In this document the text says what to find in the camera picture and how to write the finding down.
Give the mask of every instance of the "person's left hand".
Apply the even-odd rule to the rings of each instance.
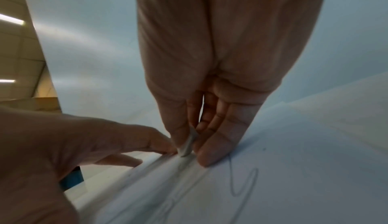
[[[132,151],[176,149],[151,127],[0,108],[0,223],[77,223],[58,181],[80,164],[136,167]]]

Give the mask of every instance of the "kneaded eraser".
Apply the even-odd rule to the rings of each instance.
[[[193,141],[197,137],[198,137],[197,131],[195,130],[195,128],[190,126],[189,137],[187,138],[186,142],[180,148],[178,148],[178,155],[181,156],[181,157],[189,155],[191,153],[191,151],[192,151],[191,144],[193,144]]]

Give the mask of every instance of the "fluorescent light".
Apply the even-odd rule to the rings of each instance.
[[[0,13],[0,19],[1,19],[1,20],[4,20],[4,21],[7,21],[7,22],[14,23],[14,24],[24,25],[24,21],[23,21],[23,20],[21,20],[21,19],[15,19],[15,18],[6,16],[6,15],[2,15],[1,13]]]
[[[0,82],[15,82],[15,80],[11,80],[11,79],[0,79]]]

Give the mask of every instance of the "paper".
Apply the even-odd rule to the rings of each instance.
[[[83,223],[388,223],[388,158],[286,105],[204,169],[162,157],[80,210]]]

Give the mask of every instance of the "drawing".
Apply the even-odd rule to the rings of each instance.
[[[234,186],[233,178],[233,164],[232,157],[228,155],[227,159],[229,165],[230,176],[230,194],[232,197],[240,197],[244,194],[242,202],[236,209],[235,214],[229,221],[230,224],[235,224],[241,215],[245,205],[247,204],[252,191],[254,190],[257,179],[259,176],[258,168],[253,168],[250,172],[244,184],[240,190],[236,190]],[[186,169],[191,167],[193,163],[196,163],[195,157],[189,156],[187,160],[178,165],[176,173],[168,180],[161,182],[157,188],[152,192],[148,192],[139,197],[130,204],[127,208],[119,212],[108,223],[129,223],[129,224],[165,224],[169,218],[170,213],[174,210],[174,207],[191,191],[196,185],[198,185],[208,174],[213,170],[206,171],[199,170],[190,171],[191,177],[188,177],[191,181],[184,182],[183,186],[176,190],[176,184],[180,180],[180,176],[183,173],[187,173]]]

